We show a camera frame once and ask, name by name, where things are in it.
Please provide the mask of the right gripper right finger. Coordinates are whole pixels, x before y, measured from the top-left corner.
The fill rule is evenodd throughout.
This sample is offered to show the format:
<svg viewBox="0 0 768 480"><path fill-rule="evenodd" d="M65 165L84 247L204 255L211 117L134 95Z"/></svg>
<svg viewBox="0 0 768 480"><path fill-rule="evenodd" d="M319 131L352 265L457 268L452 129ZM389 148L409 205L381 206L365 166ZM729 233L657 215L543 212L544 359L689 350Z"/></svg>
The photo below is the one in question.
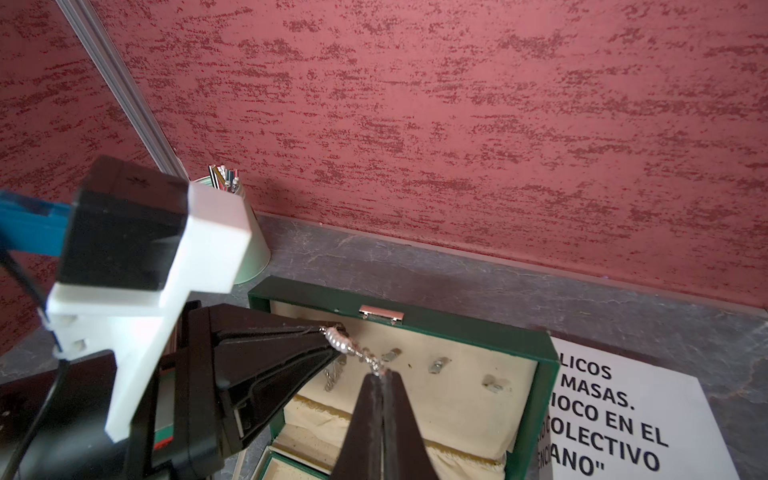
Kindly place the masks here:
<svg viewBox="0 0 768 480"><path fill-rule="evenodd" d="M382 478L427 480L438 476L428 456L402 377L389 370L383 393Z"/></svg>

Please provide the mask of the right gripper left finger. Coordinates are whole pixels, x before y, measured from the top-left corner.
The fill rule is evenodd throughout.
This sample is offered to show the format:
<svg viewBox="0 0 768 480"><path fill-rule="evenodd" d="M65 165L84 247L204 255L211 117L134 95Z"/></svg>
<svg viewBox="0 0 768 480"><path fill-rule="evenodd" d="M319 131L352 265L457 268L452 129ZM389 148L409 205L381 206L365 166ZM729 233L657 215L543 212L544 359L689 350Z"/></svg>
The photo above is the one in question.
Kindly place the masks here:
<svg viewBox="0 0 768 480"><path fill-rule="evenodd" d="M383 391L373 374L362 383L332 479L379 480L383 466Z"/></svg>

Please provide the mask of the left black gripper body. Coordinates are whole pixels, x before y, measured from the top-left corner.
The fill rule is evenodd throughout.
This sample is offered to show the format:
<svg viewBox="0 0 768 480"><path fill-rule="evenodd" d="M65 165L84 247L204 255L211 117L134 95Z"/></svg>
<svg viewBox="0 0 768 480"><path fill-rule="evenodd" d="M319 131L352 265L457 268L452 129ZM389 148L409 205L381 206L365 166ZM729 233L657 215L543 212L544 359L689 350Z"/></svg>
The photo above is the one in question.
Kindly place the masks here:
<svg viewBox="0 0 768 480"><path fill-rule="evenodd" d="M160 400L160 370L155 370L130 423L129 437L116 444L117 453L107 461L109 479L207 479L223 468L226 447L214 347L218 332L239 314L240 308L233 305L187 303L179 319L177 350L158 365L175 373L172 438L154 447Z"/></svg>

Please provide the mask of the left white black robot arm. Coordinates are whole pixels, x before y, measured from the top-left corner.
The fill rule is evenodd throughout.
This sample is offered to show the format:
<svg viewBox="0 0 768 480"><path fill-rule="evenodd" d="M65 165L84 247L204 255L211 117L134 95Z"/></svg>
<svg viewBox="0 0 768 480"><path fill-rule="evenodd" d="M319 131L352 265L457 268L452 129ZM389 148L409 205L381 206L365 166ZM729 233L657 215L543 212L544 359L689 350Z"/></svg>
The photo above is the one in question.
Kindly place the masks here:
<svg viewBox="0 0 768 480"><path fill-rule="evenodd" d="M153 368L127 438L105 431L112 355L1 387L1 461L20 479L209 479L337 356L324 323L187 303L174 353Z"/></svg>

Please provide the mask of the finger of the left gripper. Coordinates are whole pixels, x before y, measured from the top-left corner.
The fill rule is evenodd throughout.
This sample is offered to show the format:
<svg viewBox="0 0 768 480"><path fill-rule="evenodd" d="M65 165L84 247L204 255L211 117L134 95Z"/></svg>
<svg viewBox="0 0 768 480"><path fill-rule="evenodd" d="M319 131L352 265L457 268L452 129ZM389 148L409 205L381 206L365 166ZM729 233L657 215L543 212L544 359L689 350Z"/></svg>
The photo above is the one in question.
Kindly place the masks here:
<svg viewBox="0 0 768 480"><path fill-rule="evenodd" d="M222 437L229 455L249 446L298 391L339 354L221 354Z"/></svg>
<svg viewBox="0 0 768 480"><path fill-rule="evenodd" d="M339 353L326 338L337 321L296 319L219 304L208 309L217 372L318 372Z"/></svg>

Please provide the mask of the green jewelry box beige lining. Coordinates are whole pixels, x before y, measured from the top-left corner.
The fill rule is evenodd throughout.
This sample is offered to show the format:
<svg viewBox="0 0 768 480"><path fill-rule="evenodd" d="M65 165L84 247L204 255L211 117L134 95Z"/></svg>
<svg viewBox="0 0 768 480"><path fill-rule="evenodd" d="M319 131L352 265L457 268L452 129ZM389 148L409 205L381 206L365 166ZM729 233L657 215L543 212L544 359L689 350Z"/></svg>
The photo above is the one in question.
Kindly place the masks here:
<svg viewBox="0 0 768 480"><path fill-rule="evenodd" d="M559 370L547 333L276 276L248 301L284 317L340 322L400 374L439 477L525 477Z"/></svg>

